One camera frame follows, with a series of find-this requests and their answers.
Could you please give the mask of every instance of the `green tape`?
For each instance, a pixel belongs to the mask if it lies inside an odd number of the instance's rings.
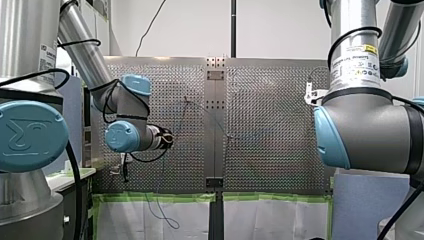
[[[100,201],[93,196],[93,239],[97,240],[97,222],[99,219]]]
[[[297,194],[281,193],[224,193],[224,201],[258,201],[258,200],[278,200],[286,202],[304,202],[304,203],[328,203],[326,196],[308,196]]]
[[[93,200],[100,203],[105,202],[147,202],[157,201],[161,203],[192,203],[192,202],[213,202],[215,194],[156,194],[156,193],[136,193],[124,192],[119,194],[96,194]]]
[[[327,239],[333,237],[333,197],[328,196],[328,212],[327,212]]]

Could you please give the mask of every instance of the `label sticker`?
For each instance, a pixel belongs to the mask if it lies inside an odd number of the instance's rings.
[[[350,47],[331,65],[333,81],[380,81],[378,50],[371,45]]]
[[[46,45],[41,45],[40,47],[40,63],[38,66],[39,71],[46,71],[51,68],[54,68],[56,65],[56,51]],[[38,77],[39,80],[45,80],[47,82],[52,82],[54,80],[54,74],[45,74]]]

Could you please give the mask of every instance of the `perforated metal panel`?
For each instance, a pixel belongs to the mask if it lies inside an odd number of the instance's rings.
[[[313,108],[303,99],[309,74],[324,64],[227,61],[224,191],[328,193],[332,171],[320,162]],[[328,88],[325,69],[311,78]]]
[[[110,174],[120,156],[104,144],[106,125],[93,109],[92,156],[103,164],[96,192],[155,191],[159,184],[166,193],[204,192],[207,177],[224,177],[224,191],[330,193],[333,171],[318,158],[313,108],[303,99],[310,72],[325,61],[221,59],[218,67],[211,59],[111,57],[107,63],[114,77],[152,80],[149,122],[173,130],[177,140],[165,162],[132,163],[123,183]],[[314,88],[328,88],[325,69],[311,78]]]
[[[93,138],[98,136],[98,139],[93,139],[93,142],[97,143],[96,146],[93,145],[93,152],[98,154],[98,160],[103,164],[94,181],[96,192],[155,191],[159,185],[161,192],[205,191],[204,114],[198,108],[186,106],[184,101],[187,98],[198,104],[203,103],[204,62],[205,59],[175,62],[174,59],[165,61],[150,58],[107,58],[109,69],[115,78],[132,73],[146,76],[152,81],[149,123],[171,129],[177,139],[172,150],[169,150],[162,160],[130,164],[129,182],[123,183],[121,176],[110,174],[110,170],[120,163],[120,155],[109,150],[104,143],[106,124],[101,114],[92,109],[92,122],[95,122],[95,128],[98,129],[98,132],[93,134]],[[135,155],[149,160],[157,157],[161,151],[146,151]]]

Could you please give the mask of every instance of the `light blue joint cap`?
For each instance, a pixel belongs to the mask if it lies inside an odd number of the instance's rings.
[[[406,75],[406,73],[408,72],[408,66],[409,66],[409,61],[408,58],[405,58],[403,60],[402,66],[400,67],[399,71],[396,73],[395,77],[403,77]]]
[[[109,125],[105,138],[106,144],[114,152],[134,152],[140,145],[137,128],[127,121],[116,121]]]
[[[412,101],[421,107],[424,107],[424,97],[416,97]]]
[[[68,127],[53,107],[35,101],[0,104],[0,171],[29,172],[55,161],[69,140]]]
[[[315,132],[321,161],[330,167],[350,169],[349,157],[331,117],[324,107],[314,109]]]
[[[122,82],[124,82],[124,84],[136,94],[143,96],[152,95],[150,91],[152,84],[146,77],[135,74],[126,74],[122,77]]]

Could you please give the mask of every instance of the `metal bracket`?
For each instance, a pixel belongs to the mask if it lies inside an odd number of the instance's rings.
[[[321,100],[327,95],[328,90],[326,89],[317,89],[312,90],[312,83],[306,83],[306,94],[305,94],[305,102],[311,106],[321,106]]]
[[[208,71],[208,80],[224,80],[224,71]]]
[[[224,179],[222,177],[206,178],[206,188],[222,188]]]

